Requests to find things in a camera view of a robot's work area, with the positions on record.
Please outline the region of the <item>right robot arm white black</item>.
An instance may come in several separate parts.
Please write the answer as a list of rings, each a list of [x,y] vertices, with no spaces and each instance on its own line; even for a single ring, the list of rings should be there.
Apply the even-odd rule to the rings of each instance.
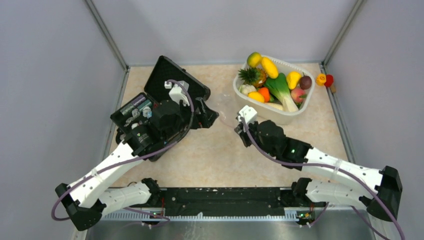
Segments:
[[[329,202],[364,207],[372,216],[387,222],[398,218],[402,183],[397,169],[357,165],[328,155],[309,143],[287,137],[283,128],[267,120],[246,122],[238,117],[234,131],[245,147],[254,145],[265,158],[288,169],[328,178],[328,182],[304,178],[295,182],[293,200],[299,206]]]

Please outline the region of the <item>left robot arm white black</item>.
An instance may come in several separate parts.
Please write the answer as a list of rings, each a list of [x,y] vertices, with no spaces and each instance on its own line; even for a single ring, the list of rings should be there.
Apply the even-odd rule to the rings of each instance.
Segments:
[[[162,203],[161,190],[151,178],[116,189],[111,185],[133,167],[158,160],[190,130],[210,128],[219,113],[201,97],[193,102],[157,102],[140,93],[111,117],[124,136],[117,148],[77,181],[55,188],[58,199],[51,209],[51,218],[60,220],[56,209],[62,205],[66,218],[79,231],[93,227],[113,212],[134,205],[154,207]]]

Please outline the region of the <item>clear pink-dotted zip bag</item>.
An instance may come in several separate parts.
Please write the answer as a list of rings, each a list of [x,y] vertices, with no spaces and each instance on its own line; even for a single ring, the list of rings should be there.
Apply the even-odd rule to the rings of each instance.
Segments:
[[[208,100],[209,106],[219,113],[219,121],[227,127],[234,129],[238,124],[238,105],[232,93],[213,94]]]

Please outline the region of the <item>toy pineapple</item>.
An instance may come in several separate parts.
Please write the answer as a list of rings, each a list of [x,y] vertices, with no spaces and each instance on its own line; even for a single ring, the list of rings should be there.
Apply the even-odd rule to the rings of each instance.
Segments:
[[[244,84],[252,85],[255,88],[261,88],[267,80],[266,72],[257,67],[241,68],[238,70],[238,77],[241,78]]]

